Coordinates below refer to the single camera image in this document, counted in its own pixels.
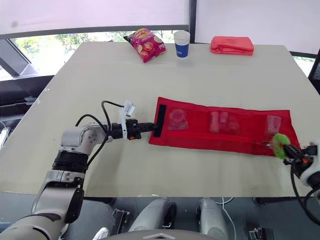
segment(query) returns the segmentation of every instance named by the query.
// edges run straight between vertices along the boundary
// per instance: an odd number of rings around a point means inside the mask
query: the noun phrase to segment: snack bag
[[[147,28],[141,28],[123,38],[133,46],[144,63],[166,51],[164,42]]]

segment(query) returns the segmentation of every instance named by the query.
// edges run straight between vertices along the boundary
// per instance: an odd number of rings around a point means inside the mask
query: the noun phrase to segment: paper cup
[[[173,34],[176,55],[185,58],[189,53],[190,33],[187,31],[176,31]]]

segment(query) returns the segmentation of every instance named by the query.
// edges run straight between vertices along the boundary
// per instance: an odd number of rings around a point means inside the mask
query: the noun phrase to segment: black cable
[[[101,145],[99,146],[99,148],[95,151],[95,153],[92,155],[92,157],[90,158],[90,160],[88,161],[88,163],[86,164],[87,167],[89,167],[89,165],[92,163],[92,161],[95,159],[95,157],[98,155],[98,153],[101,151],[101,149],[104,147],[106,141],[109,139],[109,135],[106,134],[105,138],[103,139]]]
[[[301,197],[299,196],[297,187],[296,187],[296,182],[295,182],[295,175],[294,175],[294,170],[296,167],[296,161],[297,159],[293,159],[292,164],[291,164],[291,169],[290,169],[290,178],[291,178],[291,183],[293,187],[294,194],[296,196],[296,199],[298,200],[299,204],[301,205],[302,209],[304,210],[305,214],[308,216],[308,218],[314,222],[315,224],[320,226],[320,220],[318,220],[310,211],[307,209],[307,206],[304,205],[302,202]]]
[[[305,206],[307,206],[307,202],[309,200],[309,198],[311,197],[312,194],[314,194],[316,191],[320,190],[320,185],[315,187],[314,189],[312,189],[310,192],[308,192],[308,194],[305,196],[303,203]]]
[[[106,121],[107,121],[107,123],[108,123],[108,130],[109,130],[109,134],[110,134],[110,133],[111,133],[111,122],[110,122],[110,119],[109,119],[107,110],[106,110],[106,108],[105,108],[105,104],[111,104],[111,105],[114,105],[114,106],[117,106],[117,107],[120,107],[120,108],[124,108],[125,106],[116,104],[116,103],[114,103],[114,102],[112,102],[112,101],[106,101],[106,100],[104,100],[104,101],[101,102],[101,108],[102,108],[102,110],[103,110],[103,112],[104,112]]]
[[[111,105],[115,105],[115,106],[120,107],[120,108],[124,108],[124,107],[125,107],[125,106],[123,106],[123,105],[119,105],[119,104],[116,104],[116,103],[111,102],[111,101],[105,101],[105,100],[104,100],[104,101],[101,102],[101,107],[102,107],[102,110],[103,110],[103,112],[104,112],[104,115],[105,115],[105,118],[106,118],[108,127],[107,127],[107,129],[104,131],[104,132],[105,132],[105,137],[104,137],[101,145],[100,145],[99,148],[95,151],[95,153],[93,154],[93,156],[90,158],[90,160],[89,160],[88,163],[86,164],[87,167],[89,167],[89,165],[92,163],[92,161],[93,161],[93,160],[95,159],[95,157],[98,155],[98,153],[99,153],[99,152],[101,151],[101,149],[104,147],[105,143],[108,141],[109,136],[110,136],[110,134],[111,134],[111,122],[110,122],[110,119],[109,119],[107,110],[106,110],[106,108],[105,108],[105,103],[111,104]]]
[[[82,117],[80,117],[79,120],[76,122],[75,126],[76,126],[76,127],[79,126],[80,122],[81,122],[82,119],[84,119],[85,117],[92,118],[93,120],[95,120],[95,121],[99,124],[99,126],[103,129],[103,131],[104,131],[105,133],[108,132],[108,130],[106,129],[106,127],[105,127],[95,116],[93,116],[93,115],[91,115],[91,114],[85,114],[85,115],[83,115]]]
[[[102,103],[107,103],[107,104],[115,105],[115,106],[117,106],[117,107],[119,107],[119,108],[124,108],[124,107],[125,107],[125,106],[123,106],[123,105],[116,104],[116,103],[114,103],[114,102],[112,102],[112,101],[102,101]]]

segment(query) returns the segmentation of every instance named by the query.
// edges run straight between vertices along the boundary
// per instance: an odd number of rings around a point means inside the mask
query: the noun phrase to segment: red folded cloth
[[[210,50],[214,54],[253,55],[255,48],[246,36],[215,36]]]

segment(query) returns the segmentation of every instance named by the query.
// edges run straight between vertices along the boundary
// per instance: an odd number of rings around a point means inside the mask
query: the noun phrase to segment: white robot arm
[[[12,224],[0,234],[0,239],[58,239],[62,227],[67,223],[73,223],[79,217],[85,194],[83,190],[85,174],[92,161],[92,158],[90,161],[88,161],[88,158],[94,146],[101,144],[100,147],[102,148],[104,143],[109,143],[113,139],[140,139],[141,133],[150,132],[157,128],[157,125],[154,123],[138,123],[136,119],[124,119],[125,116],[131,116],[134,109],[132,103],[126,101],[124,106],[117,106],[123,108],[120,111],[121,123],[113,123],[111,125],[107,117],[108,126],[92,123],[85,126],[72,127],[63,133],[61,147],[52,165],[52,170],[47,172],[45,180],[32,205],[31,215],[25,216]],[[303,184],[312,188],[312,191],[310,191],[308,195],[314,194],[319,201],[319,146],[320,141],[313,141],[310,146],[302,150],[298,150],[291,145],[283,146],[285,154],[288,156],[288,159],[286,158],[284,160],[284,164],[291,165],[291,180],[297,199],[308,217],[318,225],[320,225],[320,221],[307,209],[308,198],[306,197],[303,200],[295,188],[293,174],[295,174]],[[195,235],[178,230],[161,231],[163,234],[168,234],[168,236],[173,234],[175,238],[171,239],[208,239],[208,237],[204,235]],[[152,238],[155,231],[149,231],[147,233],[149,233],[150,238]],[[121,234],[123,238],[119,235],[115,236],[114,239],[134,239],[134,237],[139,238],[142,235],[145,236],[146,234],[133,231]]]
[[[36,196],[31,215],[25,216],[0,234],[4,240],[56,240],[67,223],[73,223],[80,214],[84,199],[83,183],[94,146],[126,137],[141,139],[141,133],[151,132],[157,125],[138,123],[130,117],[134,105],[126,101],[120,111],[121,123],[100,125],[90,123],[64,131],[61,146]]]

